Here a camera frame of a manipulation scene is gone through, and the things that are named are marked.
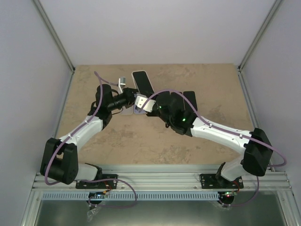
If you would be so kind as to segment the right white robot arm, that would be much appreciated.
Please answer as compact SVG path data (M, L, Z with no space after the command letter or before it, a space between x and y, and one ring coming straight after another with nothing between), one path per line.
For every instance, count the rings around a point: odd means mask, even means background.
M137 101L137 105L149 116L159 117L167 128L180 135L208 139L239 154L234 160L223 162L210 176L210 182L219 188L229 187L246 174L265 175L273 154L266 133L259 128L253 131L234 129L198 116L194 91L164 90L144 101Z

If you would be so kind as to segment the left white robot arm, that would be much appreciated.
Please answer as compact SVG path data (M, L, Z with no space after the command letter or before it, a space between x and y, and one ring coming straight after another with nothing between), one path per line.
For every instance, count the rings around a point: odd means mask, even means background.
M100 168L89 163L80 164L78 153L94 135L109 124L112 111L133 106L138 90L124 88L117 95L113 95L114 92L110 85L98 86L95 101L84 121L65 136L50 138L46 142L40 173L47 185L69 185L75 180L86 180L92 188L102 185Z

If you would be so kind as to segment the lavender phone case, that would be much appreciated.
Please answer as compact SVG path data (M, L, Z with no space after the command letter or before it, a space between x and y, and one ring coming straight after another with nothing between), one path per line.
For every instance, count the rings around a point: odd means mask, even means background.
M141 110L140 108L138 108L138 106L134 105L133 107L133 113L134 114L146 114L146 112L144 110Z

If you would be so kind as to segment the white case of front phone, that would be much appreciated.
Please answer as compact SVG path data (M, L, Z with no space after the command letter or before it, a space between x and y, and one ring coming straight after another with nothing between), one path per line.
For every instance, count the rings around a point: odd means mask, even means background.
M133 107L129 107L129 108L123 108L121 114L122 115L132 115L134 112Z

